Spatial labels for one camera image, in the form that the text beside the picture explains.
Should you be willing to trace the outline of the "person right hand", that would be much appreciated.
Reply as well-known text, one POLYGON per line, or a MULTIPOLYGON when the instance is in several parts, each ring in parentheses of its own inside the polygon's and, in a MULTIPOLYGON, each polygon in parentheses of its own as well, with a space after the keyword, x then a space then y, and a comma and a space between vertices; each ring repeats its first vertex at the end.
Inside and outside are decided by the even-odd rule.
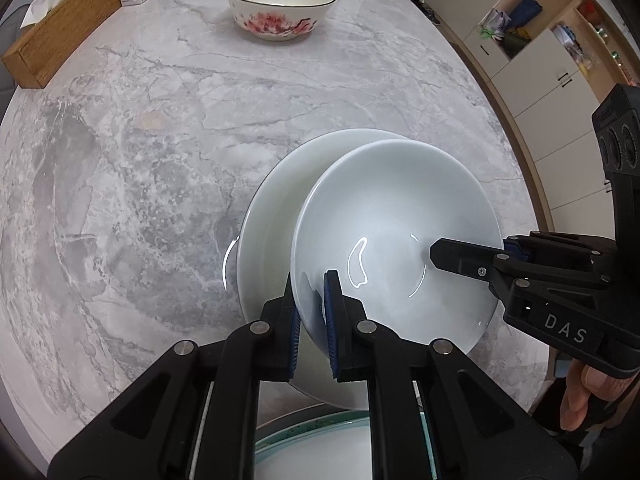
POLYGON ((634 376, 616 379, 596 370, 583 362, 574 360, 566 376, 566 389, 560 407, 560 427, 565 431, 574 431, 580 427, 588 414, 591 398, 608 403, 617 401, 626 391, 621 415, 628 408, 634 393, 629 389, 634 376))

